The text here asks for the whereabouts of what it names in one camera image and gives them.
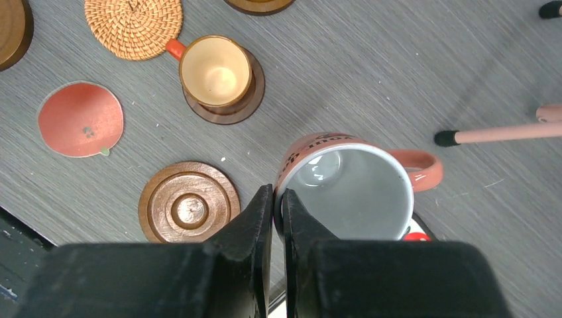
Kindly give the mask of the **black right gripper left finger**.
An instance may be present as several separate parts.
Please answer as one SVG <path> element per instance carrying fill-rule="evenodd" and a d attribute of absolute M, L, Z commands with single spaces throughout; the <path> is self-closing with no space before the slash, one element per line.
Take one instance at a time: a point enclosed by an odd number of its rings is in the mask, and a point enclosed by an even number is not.
<path fill-rule="evenodd" d="M 273 189 L 200 243 L 59 246 L 17 317 L 266 317 Z"/>

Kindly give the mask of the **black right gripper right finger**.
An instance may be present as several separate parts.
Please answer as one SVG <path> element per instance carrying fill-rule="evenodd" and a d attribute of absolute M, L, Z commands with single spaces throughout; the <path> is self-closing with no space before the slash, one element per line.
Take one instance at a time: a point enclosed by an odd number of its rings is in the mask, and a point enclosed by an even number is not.
<path fill-rule="evenodd" d="M 511 316 L 472 245 L 339 239 L 291 189 L 282 214 L 289 317 Z"/>

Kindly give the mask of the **small orange cup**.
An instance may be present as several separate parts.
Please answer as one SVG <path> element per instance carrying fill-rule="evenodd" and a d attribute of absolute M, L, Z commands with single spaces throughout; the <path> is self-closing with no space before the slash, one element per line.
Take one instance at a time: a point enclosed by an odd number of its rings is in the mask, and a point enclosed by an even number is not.
<path fill-rule="evenodd" d="M 179 78 L 187 94 L 207 107 L 228 107 L 248 91 L 253 69 L 244 49 L 234 40 L 207 35 L 189 45 L 177 39 L 166 51 L 179 61 Z"/>

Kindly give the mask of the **red apple paper coaster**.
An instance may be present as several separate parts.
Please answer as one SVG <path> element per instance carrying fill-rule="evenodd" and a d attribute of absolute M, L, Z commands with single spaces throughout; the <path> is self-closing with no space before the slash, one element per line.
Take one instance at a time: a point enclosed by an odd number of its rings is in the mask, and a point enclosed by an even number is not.
<path fill-rule="evenodd" d="M 121 139 L 121 103 L 109 89 L 75 81 L 55 89 L 42 102 L 38 130 L 47 147 L 69 158 L 108 156 Z"/>

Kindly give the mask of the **woven rattan coaster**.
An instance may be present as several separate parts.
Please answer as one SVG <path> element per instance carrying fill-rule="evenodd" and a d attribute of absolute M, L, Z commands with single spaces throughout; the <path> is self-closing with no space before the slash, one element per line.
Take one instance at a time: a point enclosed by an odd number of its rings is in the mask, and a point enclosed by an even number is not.
<path fill-rule="evenodd" d="M 85 0 L 84 14 L 94 37 L 116 57 L 141 61 L 166 50 L 183 23 L 180 0 Z"/>

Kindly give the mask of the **small white cup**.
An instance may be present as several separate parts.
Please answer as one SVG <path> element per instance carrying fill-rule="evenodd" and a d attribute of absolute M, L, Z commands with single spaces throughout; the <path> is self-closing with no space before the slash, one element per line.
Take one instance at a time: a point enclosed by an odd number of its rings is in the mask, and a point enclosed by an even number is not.
<path fill-rule="evenodd" d="M 339 132 L 303 136 L 278 171 L 274 224 L 283 232 L 282 194 L 291 189 L 310 215 L 342 239 L 401 240 L 414 193 L 439 185 L 442 161 L 410 149 L 384 150 Z"/>

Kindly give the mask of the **dark walnut coaster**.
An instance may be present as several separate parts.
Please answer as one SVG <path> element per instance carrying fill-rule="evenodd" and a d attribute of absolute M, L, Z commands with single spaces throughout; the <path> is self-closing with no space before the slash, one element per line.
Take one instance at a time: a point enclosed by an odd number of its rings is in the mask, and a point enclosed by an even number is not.
<path fill-rule="evenodd" d="M 183 88 L 184 98 L 192 111 L 202 119 L 217 125 L 233 125 L 248 119 L 262 103 L 266 88 L 265 75 L 260 62 L 246 48 L 243 49 L 252 66 L 253 77 L 246 94 L 228 107 L 207 107 L 199 104 Z"/>

